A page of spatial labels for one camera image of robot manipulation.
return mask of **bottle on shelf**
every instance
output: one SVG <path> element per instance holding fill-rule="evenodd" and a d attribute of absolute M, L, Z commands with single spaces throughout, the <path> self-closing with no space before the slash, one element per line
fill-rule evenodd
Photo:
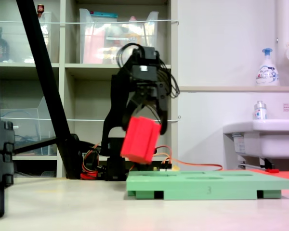
<path fill-rule="evenodd" d="M 272 51 L 271 48 L 262 50 L 265 58 L 256 77 L 256 86 L 280 86 L 278 71 L 271 60 Z"/>
<path fill-rule="evenodd" d="M 8 61 L 10 58 L 10 46 L 2 38 L 2 27 L 0 26 L 0 62 Z"/>
<path fill-rule="evenodd" d="M 254 106 L 255 108 L 255 118 L 254 119 L 267 119 L 266 116 L 266 104 L 262 101 L 257 101 Z"/>
<path fill-rule="evenodd" d="M 44 13 L 44 11 L 45 11 L 45 6 L 43 4 L 39 4 L 38 9 L 37 9 L 39 20 L 40 20 L 42 14 Z"/>

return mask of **red block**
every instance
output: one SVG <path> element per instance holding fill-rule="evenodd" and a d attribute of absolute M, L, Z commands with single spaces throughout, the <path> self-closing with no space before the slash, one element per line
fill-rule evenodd
<path fill-rule="evenodd" d="M 268 173 L 279 173 L 279 169 L 266 169 L 265 171 Z"/>
<path fill-rule="evenodd" d="M 121 149 L 121 156 L 129 160 L 150 164 L 161 125 L 145 117 L 132 117 Z"/>

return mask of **clear plastic container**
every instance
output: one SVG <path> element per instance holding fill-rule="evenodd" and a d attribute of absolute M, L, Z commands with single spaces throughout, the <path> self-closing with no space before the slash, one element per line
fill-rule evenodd
<path fill-rule="evenodd" d="M 38 108 L 26 109 L 1 109 L 1 120 L 13 123 L 15 131 L 15 148 L 27 145 L 36 141 L 55 136 L 51 120 L 31 120 L 31 119 L 50 119 L 47 104 L 43 97 Z M 56 145 L 38 148 L 24 153 L 25 155 L 56 155 Z"/>
<path fill-rule="evenodd" d="M 86 9 L 80 9 L 80 63 L 82 64 L 116 64 L 118 50 L 130 43 L 156 47 L 157 22 L 138 23 L 104 23 L 95 24 Z M 158 12 L 151 12 L 147 21 L 157 20 Z M 133 50 L 127 49 L 123 54 L 125 62 Z"/>
<path fill-rule="evenodd" d="M 52 12 L 44 12 L 40 26 L 52 63 L 59 62 L 59 24 Z M 0 62 L 34 63 L 26 31 L 22 23 L 0 22 Z"/>

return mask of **white floor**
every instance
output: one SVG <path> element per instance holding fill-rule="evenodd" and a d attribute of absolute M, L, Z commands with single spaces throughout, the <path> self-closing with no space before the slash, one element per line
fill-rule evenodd
<path fill-rule="evenodd" d="M 275 200 L 131 200 L 125 182 L 15 181 L 0 231 L 289 231 L 289 190 Z"/>

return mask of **green board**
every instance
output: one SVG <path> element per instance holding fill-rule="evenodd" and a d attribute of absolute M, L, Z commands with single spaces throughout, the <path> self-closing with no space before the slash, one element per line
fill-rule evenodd
<path fill-rule="evenodd" d="M 281 198 L 289 180 L 251 171 L 132 171 L 128 196 L 164 200 Z"/>

